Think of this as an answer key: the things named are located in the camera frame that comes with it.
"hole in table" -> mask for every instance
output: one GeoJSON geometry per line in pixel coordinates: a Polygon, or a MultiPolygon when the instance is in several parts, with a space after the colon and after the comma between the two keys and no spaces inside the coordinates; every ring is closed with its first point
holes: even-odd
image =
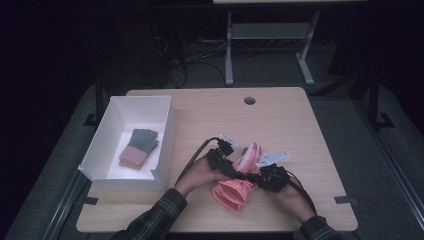
{"type": "Polygon", "coordinates": [[[244,99],[244,103],[246,103],[247,105],[253,105],[256,103],[256,99],[254,99],[253,97],[246,97],[244,99]]]}

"wooden tabletop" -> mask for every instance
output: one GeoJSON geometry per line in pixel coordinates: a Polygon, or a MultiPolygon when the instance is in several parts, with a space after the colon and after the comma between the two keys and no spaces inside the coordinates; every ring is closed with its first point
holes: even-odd
{"type": "MultiPolygon", "coordinates": [[[[239,144],[230,155],[235,160],[253,141],[264,152],[290,152],[279,165],[294,173],[310,194],[318,214],[339,231],[353,231],[357,220],[346,196],[320,127],[302,88],[220,88],[133,90],[129,96],[170,95],[177,117],[177,136],[169,186],[203,142],[220,134],[239,144]],[[256,100],[245,103],[246,97],[256,100]]],[[[215,148],[209,145],[204,152],[215,148]]],[[[263,193],[255,189],[240,212],[230,212],[214,200],[214,184],[192,192],[189,205],[173,225],[173,232],[291,232],[299,223],[263,193]]],[[[91,187],[77,228],[82,232],[111,232],[128,224],[158,200],[163,193],[102,192],[91,187]]]]}

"table leg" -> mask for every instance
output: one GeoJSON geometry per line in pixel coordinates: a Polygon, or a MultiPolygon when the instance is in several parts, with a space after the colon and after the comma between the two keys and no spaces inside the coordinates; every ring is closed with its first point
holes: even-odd
{"type": "Polygon", "coordinates": [[[312,37],[314,36],[315,26],[318,22],[319,11],[315,11],[312,17],[312,21],[309,24],[308,32],[305,37],[305,45],[299,53],[296,53],[296,59],[299,63],[300,70],[302,71],[303,78],[307,85],[314,85],[314,79],[312,78],[311,72],[309,71],[308,65],[306,64],[306,55],[308,54],[309,46],[311,45],[312,37]]]}

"white box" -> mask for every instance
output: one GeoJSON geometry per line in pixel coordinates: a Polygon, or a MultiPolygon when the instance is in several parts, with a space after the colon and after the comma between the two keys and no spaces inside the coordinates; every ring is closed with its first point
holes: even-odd
{"type": "Polygon", "coordinates": [[[165,191],[177,131],[171,96],[111,97],[78,169],[103,191],[165,191]],[[158,132],[158,146],[140,170],[119,165],[133,129],[158,132]]]}

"metal stand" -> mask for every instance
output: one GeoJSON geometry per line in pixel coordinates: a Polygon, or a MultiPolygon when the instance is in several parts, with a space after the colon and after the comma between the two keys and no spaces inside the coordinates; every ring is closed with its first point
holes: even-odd
{"type": "Polygon", "coordinates": [[[304,39],[305,44],[296,59],[306,84],[313,85],[314,80],[306,64],[306,55],[311,45],[319,11],[315,11],[309,23],[232,23],[231,12],[227,22],[227,54],[225,56],[225,84],[234,84],[233,64],[231,61],[232,39],[304,39]]]}

